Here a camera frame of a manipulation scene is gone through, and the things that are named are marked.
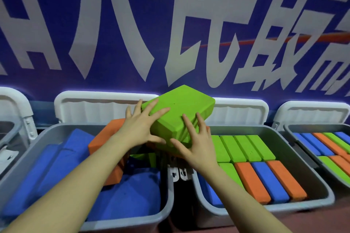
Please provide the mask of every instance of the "gray plastic bin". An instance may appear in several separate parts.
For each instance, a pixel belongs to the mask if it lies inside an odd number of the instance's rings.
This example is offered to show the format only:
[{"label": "gray plastic bin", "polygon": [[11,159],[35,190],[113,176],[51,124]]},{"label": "gray plastic bin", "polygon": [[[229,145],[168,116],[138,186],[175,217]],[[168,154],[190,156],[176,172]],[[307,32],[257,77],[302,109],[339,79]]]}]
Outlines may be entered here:
[{"label": "gray plastic bin", "polygon": [[21,126],[22,122],[19,118],[0,118],[0,149],[6,146],[7,150],[18,151],[15,159],[11,160],[3,171],[0,171],[0,180],[27,150],[26,140],[20,135]]},{"label": "gray plastic bin", "polygon": [[293,133],[328,133],[328,132],[344,132],[350,135],[350,126],[347,124],[290,124],[284,125],[284,130],[289,137],[297,144],[332,178],[337,180],[344,188],[350,190],[350,184],[343,181],[330,168],[328,168],[314,153],[312,153]]},{"label": "gray plastic bin", "polygon": [[[276,156],[276,160],[288,169],[293,177],[306,191],[308,198],[302,202],[265,205],[266,209],[276,216],[300,210],[320,208],[332,205],[334,193],[305,161],[293,150],[287,141],[274,129],[265,125],[256,126],[210,126],[213,135],[258,135]],[[192,175],[195,192],[199,201],[196,208],[196,224],[198,227],[221,227],[233,225],[225,208],[212,206],[203,196],[198,175]]]},{"label": "gray plastic bin", "polygon": [[[89,134],[97,135],[104,127],[105,125],[103,124],[61,123],[44,130],[34,140],[20,160],[17,161],[15,166],[0,181],[0,212],[2,212],[5,204],[16,191],[46,145],[62,143],[77,128]],[[164,199],[164,208],[159,213],[146,217],[85,222],[81,227],[81,231],[113,229],[113,232],[152,232],[161,221],[168,217],[174,203],[173,177],[169,169],[164,171],[167,172],[164,175],[165,179],[167,179],[167,191],[163,192],[166,199]],[[0,230],[5,226],[5,222],[0,220]]]}]

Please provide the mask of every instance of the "hand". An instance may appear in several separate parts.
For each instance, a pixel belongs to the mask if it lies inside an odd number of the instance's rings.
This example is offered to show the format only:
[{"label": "hand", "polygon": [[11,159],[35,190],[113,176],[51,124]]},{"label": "hand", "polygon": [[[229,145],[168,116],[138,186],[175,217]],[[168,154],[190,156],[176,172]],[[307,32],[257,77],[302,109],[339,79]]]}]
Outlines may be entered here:
[{"label": "hand", "polygon": [[218,166],[210,128],[206,129],[205,122],[199,113],[196,113],[199,125],[199,133],[196,133],[191,121],[183,114],[182,118],[190,133],[192,148],[189,150],[181,142],[172,138],[170,141],[179,150],[189,165],[202,175],[206,175],[214,167]]},{"label": "hand", "polygon": [[128,150],[146,142],[166,144],[163,138],[151,135],[149,131],[151,125],[170,110],[170,108],[163,108],[150,116],[149,113],[157,102],[158,99],[155,99],[141,112],[141,99],[135,106],[133,114],[131,114],[130,106],[128,106],[125,111],[125,122],[112,138],[127,146],[126,149]]}]

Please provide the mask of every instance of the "open lid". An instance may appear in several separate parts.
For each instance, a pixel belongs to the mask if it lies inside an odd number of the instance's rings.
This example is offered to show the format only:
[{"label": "open lid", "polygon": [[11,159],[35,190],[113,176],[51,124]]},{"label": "open lid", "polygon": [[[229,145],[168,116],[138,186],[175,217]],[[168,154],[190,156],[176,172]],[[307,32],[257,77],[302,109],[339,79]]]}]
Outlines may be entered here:
[{"label": "open lid", "polygon": [[18,90],[0,87],[0,117],[20,118],[24,127],[20,134],[28,138],[29,142],[38,136],[29,100]]},{"label": "open lid", "polygon": [[350,113],[344,102],[308,102],[291,100],[283,103],[273,119],[272,128],[283,131],[285,124],[343,123]]},{"label": "open lid", "polygon": [[260,99],[214,98],[212,114],[207,125],[259,125],[264,124],[269,106]]},{"label": "open lid", "polygon": [[61,123],[108,123],[125,118],[125,110],[142,99],[144,102],[158,97],[156,94],[120,93],[100,91],[64,91],[55,98],[55,114]]}]

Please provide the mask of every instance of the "person's right arm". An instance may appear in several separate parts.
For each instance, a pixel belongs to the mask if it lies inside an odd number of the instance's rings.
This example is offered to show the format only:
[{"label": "person's right arm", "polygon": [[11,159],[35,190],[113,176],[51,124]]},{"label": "person's right arm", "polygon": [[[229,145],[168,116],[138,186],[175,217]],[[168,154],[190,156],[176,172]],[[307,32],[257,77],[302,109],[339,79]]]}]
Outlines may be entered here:
[{"label": "person's right arm", "polygon": [[241,233],[291,233],[272,213],[259,204],[250,194],[232,180],[216,163],[214,144],[210,129],[206,129],[203,118],[197,113],[199,134],[186,115],[186,127],[192,139],[192,148],[171,139],[186,161],[199,172],[216,192],[230,218]]}]

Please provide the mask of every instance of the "person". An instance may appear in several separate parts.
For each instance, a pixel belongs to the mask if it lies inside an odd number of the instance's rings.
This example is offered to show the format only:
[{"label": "person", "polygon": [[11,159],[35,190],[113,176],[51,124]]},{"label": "person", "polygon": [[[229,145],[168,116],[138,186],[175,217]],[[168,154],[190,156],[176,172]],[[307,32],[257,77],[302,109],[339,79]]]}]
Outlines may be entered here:
[{"label": "person", "polygon": [[[157,102],[157,99],[151,102],[141,112],[142,100],[140,100],[133,114],[128,107],[125,112],[125,123],[121,129],[17,217],[3,233],[78,232],[105,180],[125,153],[146,142],[166,143],[163,138],[150,133],[151,125],[170,110],[164,108],[150,116],[149,113]],[[238,230],[241,233],[291,232],[218,166],[210,129],[206,130],[205,122],[199,113],[197,118],[198,134],[188,117],[183,115],[192,139],[191,149],[187,149],[176,139],[171,139],[171,142],[190,166],[210,184]]]}]

